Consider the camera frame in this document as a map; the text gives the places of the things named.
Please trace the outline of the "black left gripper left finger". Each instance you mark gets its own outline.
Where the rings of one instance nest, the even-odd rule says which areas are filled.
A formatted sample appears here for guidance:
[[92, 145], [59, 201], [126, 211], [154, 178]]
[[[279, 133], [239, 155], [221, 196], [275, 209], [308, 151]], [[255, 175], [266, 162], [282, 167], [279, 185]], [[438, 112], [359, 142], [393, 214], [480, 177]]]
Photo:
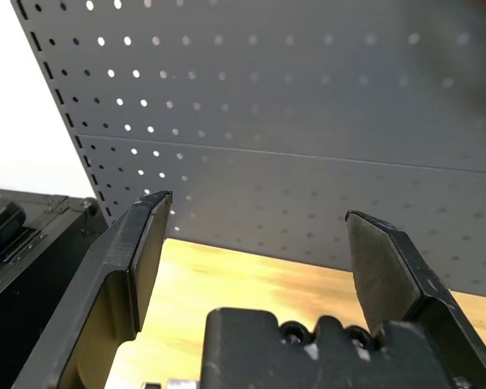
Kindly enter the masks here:
[[173, 194], [144, 195], [85, 254], [15, 388], [102, 388], [118, 348], [141, 332]]

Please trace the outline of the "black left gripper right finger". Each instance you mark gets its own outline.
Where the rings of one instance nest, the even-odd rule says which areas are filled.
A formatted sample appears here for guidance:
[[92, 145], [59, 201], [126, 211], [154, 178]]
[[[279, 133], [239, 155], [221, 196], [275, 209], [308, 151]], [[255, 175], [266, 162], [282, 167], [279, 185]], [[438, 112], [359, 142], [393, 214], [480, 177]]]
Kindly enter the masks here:
[[356, 294], [372, 333], [392, 321], [420, 328], [447, 370], [486, 388], [486, 345], [409, 236], [363, 212], [345, 216]]

